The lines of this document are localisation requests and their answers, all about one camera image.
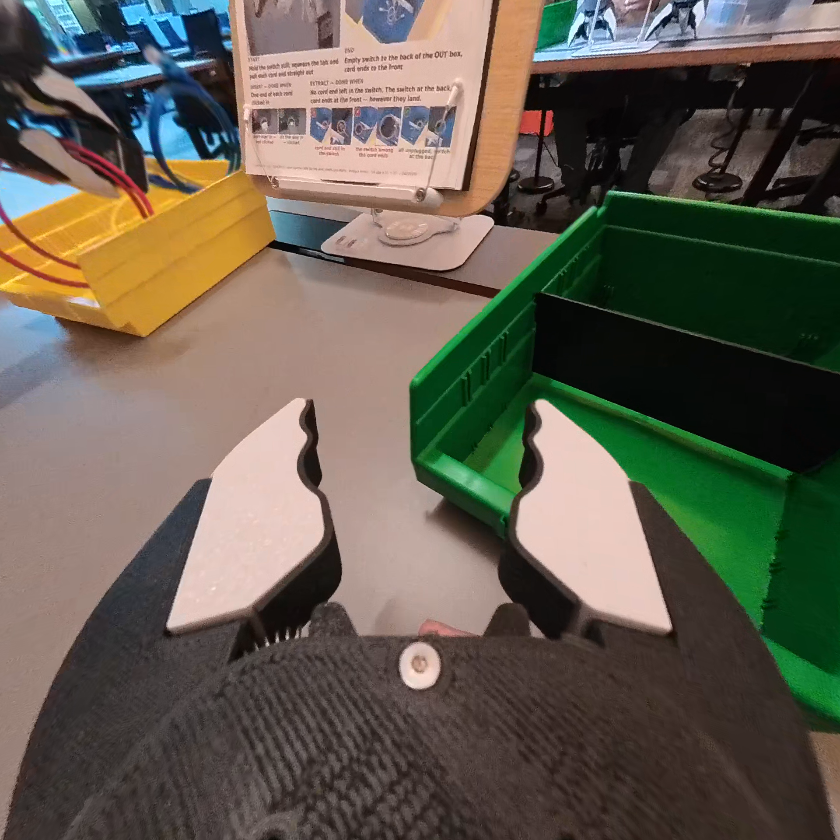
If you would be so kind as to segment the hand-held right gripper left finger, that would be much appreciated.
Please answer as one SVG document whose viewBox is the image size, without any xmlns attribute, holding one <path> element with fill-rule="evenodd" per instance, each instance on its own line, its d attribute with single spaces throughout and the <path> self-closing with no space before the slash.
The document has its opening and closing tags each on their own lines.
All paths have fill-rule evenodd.
<svg viewBox="0 0 840 840">
<path fill-rule="evenodd" d="M 240 623 L 293 636 L 338 589 L 342 565 L 321 490 L 314 401 L 296 398 L 212 473 L 167 632 Z"/>
</svg>

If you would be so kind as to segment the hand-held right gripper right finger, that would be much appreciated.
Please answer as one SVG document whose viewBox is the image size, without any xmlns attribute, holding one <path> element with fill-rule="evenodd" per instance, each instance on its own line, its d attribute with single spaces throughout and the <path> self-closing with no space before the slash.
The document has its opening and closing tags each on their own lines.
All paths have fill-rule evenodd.
<svg viewBox="0 0 840 840">
<path fill-rule="evenodd" d="M 523 428 L 520 491 L 498 574 L 546 638 L 609 623 L 657 637 L 669 615 L 632 483 L 608 451 L 547 401 Z"/>
</svg>

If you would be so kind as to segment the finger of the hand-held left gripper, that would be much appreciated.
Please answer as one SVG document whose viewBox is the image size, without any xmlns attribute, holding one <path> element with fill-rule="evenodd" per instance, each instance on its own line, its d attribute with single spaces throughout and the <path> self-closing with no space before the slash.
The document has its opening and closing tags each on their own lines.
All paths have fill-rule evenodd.
<svg viewBox="0 0 840 840">
<path fill-rule="evenodd" d="M 76 159 L 63 139 L 45 129 L 19 129 L 7 123 L 1 130 L 2 166 L 47 184 L 65 184 L 81 192 L 116 199 L 117 187 Z"/>
<path fill-rule="evenodd" d="M 24 79 L 24 107 L 38 116 L 68 119 L 121 134 L 119 127 L 74 80 L 51 66 Z"/>
</svg>

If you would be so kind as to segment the black ethernet splitter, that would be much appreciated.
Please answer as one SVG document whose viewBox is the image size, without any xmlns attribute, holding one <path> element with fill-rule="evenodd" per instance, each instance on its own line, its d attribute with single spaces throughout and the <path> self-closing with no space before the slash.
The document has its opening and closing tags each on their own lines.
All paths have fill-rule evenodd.
<svg viewBox="0 0 840 840">
<path fill-rule="evenodd" d="M 82 126 L 78 130 L 79 144 L 102 159 L 117 166 L 133 183 L 146 194 L 149 179 L 142 146 L 132 139 L 103 129 Z"/>
</svg>

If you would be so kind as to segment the green plastic bin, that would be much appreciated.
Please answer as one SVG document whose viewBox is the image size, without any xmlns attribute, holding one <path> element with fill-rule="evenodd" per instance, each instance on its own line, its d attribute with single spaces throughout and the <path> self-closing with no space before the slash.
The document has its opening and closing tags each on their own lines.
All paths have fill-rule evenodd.
<svg viewBox="0 0 840 840">
<path fill-rule="evenodd" d="M 838 732 L 838 458 L 796 474 L 534 373 L 534 296 L 838 373 L 837 217 L 612 193 L 409 389 L 416 477 L 501 537 L 527 407 L 550 402 L 648 488 L 739 600 L 813 727 Z"/>
<path fill-rule="evenodd" d="M 536 52 L 568 48 L 568 37 L 577 9 L 577 1 L 551 1 L 543 6 Z"/>
</svg>

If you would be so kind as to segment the yellow plastic bin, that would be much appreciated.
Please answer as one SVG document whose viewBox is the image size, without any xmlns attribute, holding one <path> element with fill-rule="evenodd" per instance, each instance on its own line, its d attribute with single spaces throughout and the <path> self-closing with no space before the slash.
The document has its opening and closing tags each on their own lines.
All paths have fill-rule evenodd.
<svg viewBox="0 0 840 840">
<path fill-rule="evenodd" d="M 2 226 L 2 298 L 48 316 L 147 337 L 275 238 L 266 198 L 223 161 L 174 161 L 200 186 L 186 195 L 151 185 L 154 210 L 77 192 L 14 220 L 35 252 Z"/>
</svg>

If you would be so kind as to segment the black glossy panel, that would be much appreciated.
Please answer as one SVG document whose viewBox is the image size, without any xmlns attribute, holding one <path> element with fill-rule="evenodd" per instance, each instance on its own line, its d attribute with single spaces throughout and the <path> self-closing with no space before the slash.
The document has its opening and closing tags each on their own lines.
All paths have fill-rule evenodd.
<svg viewBox="0 0 840 840">
<path fill-rule="evenodd" d="M 532 370 L 796 474 L 838 458 L 839 374 L 540 292 Z"/>
</svg>

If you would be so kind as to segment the instruction sheet board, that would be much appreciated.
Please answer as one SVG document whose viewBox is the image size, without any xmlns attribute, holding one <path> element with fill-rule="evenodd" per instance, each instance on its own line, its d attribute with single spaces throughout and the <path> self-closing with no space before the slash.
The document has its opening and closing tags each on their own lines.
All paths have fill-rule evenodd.
<svg viewBox="0 0 840 840">
<path fill-rule="evenodd" d="M 465 217 L 508 182 L 543 2 L 229 2 L 263 196 Z"/>
</svg>

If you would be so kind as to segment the white stand base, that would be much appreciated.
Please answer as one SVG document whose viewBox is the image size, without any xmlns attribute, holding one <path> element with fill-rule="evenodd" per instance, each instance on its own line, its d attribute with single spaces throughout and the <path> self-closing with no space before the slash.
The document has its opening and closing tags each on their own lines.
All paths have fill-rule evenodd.
<svg viewBox="0 0 840 840">
<path fill-rule="evenodd" d="M 446 272 L 462 267 L 488 237 L 494 222 L 484 214 L 451 217 L 430 186 L 317 184 L 324 203 L 361 208 L 322 243 L 328 256 Z"/>
</svg>

